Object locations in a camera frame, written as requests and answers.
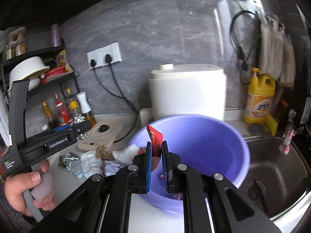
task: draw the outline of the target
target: red packet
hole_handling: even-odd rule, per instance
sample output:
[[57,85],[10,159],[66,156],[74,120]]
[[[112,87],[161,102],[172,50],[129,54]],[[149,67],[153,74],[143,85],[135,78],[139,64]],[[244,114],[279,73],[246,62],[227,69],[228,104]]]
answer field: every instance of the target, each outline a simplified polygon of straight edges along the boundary
[[151,171],[155,170],[161,159],[163,134],[147,124],[147,131],[152,143]]

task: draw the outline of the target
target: beige kitchen scale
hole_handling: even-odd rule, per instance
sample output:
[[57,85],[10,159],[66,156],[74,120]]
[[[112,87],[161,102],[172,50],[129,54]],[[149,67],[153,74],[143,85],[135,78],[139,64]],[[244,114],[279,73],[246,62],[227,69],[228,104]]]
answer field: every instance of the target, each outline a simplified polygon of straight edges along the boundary
[[120,133],[123,123],[118,119],[110,121],[102,120],[89,131],[89,136],[84,141],[78,142],[78,149],[82,152],[96,150],[98,146],[105,146],[109,150],[110,146],[116,140]]

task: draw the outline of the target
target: sink drain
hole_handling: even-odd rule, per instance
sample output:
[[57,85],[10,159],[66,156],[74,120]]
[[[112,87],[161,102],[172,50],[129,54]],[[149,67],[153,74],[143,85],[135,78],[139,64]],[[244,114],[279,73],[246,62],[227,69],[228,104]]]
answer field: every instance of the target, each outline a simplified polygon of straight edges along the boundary
[[253,181],[248,183],[248,185],[246,187],[246,190],[245,190],[246,196],[254,204],[261,202],[261,200],[260,200],[260,191],[262,192],[263,196],[266,195],[266,188],[265,188],[265,186],[260,181],[256,181],[256,182],[257,182],[257,185],[260,188],[260,190],[257,187],[254,186],[254,182]]

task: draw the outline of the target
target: yellow detergent bottle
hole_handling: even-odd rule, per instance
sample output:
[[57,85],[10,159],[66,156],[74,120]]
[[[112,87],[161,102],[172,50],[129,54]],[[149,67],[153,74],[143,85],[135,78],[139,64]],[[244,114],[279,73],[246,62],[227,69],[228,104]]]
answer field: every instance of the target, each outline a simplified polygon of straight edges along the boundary
[[264,74],[258,78],[260,72],[258,68],[253,67],[252,71],[253,76],[248,86],[245,122],[263,124],[272,106],[275,80]]

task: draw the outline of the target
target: black sleeve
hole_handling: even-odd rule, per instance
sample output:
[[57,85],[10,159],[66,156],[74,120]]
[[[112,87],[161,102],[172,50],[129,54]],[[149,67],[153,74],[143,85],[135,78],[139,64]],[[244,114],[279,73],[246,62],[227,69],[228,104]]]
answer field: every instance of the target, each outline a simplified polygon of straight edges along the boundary
[[0,228],[1,233],[29,233],[33,225],[16,211],[7,201],[4,184],[0,186]]

